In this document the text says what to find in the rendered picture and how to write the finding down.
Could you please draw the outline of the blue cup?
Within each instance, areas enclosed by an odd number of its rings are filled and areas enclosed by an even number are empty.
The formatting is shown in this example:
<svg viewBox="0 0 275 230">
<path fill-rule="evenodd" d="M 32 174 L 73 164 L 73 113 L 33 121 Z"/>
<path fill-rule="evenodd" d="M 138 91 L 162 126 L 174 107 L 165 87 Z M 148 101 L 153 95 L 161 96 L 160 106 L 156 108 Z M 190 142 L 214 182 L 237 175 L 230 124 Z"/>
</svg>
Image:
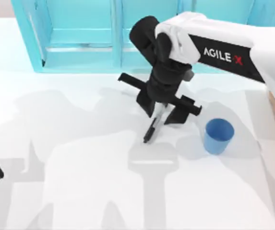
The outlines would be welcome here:
<svg viewBox="0 0 275 230">
<path fill-rule="evenodd" d="M 235 134 L 233 125 L 223 119 L 211 119 L 204 129 L 203 146 L 210 154 L 219 155 L 228 146 Z"/>
</svg>

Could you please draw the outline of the black and silver pen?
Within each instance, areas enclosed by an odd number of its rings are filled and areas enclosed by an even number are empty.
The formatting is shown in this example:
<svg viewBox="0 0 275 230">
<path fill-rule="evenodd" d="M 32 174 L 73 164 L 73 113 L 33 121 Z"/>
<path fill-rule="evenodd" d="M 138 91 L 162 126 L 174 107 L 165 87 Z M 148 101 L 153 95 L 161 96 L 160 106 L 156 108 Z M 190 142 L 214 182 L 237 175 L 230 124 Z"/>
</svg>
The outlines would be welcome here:
<svg viewBox="0 0 275 230">
<path fill-rule="evenodd" d="M 155 132 L 155 129 L 157 127 L 157 125 L 159 124 L 159 122 L 161 121 L 161 118 L 162 118 L 162 115 L 163 113 L 165 112 L 166 108 L 168 107 L 168 104 L 167 103 L 163 103 L 161 104 L 161 108 L 159 109 L 159 111 L 157 112 L 157 114 L 155 115 L 151 125 L 149 126 L 144 138 L 143 138 L 143 143 L 148 143 L 154 132 Z"/>
</svg>

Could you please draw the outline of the light blue rack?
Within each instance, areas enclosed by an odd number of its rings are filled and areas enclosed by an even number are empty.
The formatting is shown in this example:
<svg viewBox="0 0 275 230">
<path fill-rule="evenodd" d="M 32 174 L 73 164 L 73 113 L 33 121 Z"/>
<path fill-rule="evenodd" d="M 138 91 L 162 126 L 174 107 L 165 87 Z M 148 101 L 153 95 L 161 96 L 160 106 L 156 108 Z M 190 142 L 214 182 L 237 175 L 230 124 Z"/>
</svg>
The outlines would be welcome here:
<svg viewBox="0 0 275 230">
<path fill-rule="evenodd" d="M 147 73 L 130 42 L 132 26 L 182 12 L 275 26 L 275 0 L 11 0 L 33 70 L 38 73 Z"/>
</svg>

